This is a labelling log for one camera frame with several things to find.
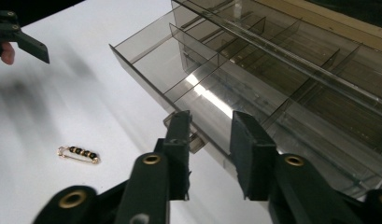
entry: white table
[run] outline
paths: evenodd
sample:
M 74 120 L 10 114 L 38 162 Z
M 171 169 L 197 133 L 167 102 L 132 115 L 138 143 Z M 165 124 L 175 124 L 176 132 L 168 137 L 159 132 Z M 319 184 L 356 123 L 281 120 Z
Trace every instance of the white table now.
M 22 30 L 46 44 L 50 64 L 16 49 L 0 61 L 0 224 L 32 223 L 58 191 L 102 193 L 129 178 L 134 160 L 165 137 L 167 113 L 126 74 L 113 46 L 171 10 L 169 0 L 89 0 Z M 56 150 L 96 151 L 98 165 Z M 265 203 L 201 150 L 191 155 L 191 200 L 171 203 L 171 223 L 271 223 Z

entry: safety pin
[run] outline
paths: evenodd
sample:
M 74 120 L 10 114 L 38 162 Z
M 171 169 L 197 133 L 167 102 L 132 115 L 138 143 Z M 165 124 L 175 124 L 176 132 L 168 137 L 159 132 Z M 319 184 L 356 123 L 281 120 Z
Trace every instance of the safety pin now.
M 78 154 L 79 156 L 83 156 L 85 158 L 88 158 L 88 159 L 90 159 L 90 161 L 86 161 L 86 160 L 83 160 L 83 159 L 79 159 L 79 158 L 76 158 L 76 157 L 65 155 L 64 152 L 66 150 L 68 150 L 71 153 Z M 84 150 L 84 149 L 82 149 L 80 147 L 59 147 L 59 149 L 57 149 L 57 155 L 59 155 L 60 157 L 66 158 L 66 159 L 73 159 L 73 160 L 76 160 L 76 161 L 91 162 L 91 163 L 94 163 L 94 164 L 96 164 L 96 163 L 98 163 L 100 161 L 98 159 L 98 156 L 97 156 L 96 153 L 90 152 L 88 150 Z

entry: plastic storage tray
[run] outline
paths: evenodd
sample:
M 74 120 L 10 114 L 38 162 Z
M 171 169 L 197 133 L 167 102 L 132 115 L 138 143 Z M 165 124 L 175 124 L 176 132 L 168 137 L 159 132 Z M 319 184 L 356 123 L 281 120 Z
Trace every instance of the plastic storage tray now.
M 225 155 L 232 111 L 249 113 L 333 188 L 382 188 L 381 52 L 255 1 L 172 3 L 112 48 L 167 111 L 190 110 Z

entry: finger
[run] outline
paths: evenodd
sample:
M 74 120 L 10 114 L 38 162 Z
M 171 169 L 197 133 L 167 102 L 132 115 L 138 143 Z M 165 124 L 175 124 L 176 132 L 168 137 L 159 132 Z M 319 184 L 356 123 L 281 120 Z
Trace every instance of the finger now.
M 15 49 L 9 42 L 2 43 L 1 60 L 6 64 L 13 64 L 15 62 Z

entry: clear plastic organizer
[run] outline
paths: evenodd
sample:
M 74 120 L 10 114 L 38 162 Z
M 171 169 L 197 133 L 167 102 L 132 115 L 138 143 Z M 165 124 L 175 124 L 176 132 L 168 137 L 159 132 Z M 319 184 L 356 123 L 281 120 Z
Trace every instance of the clear plastic organizer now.
M 233 110 L 353 197 L 382 188 L 382 53 L 255 1 L 173 1 L 112 47 L 168 111 L 229 155 Z

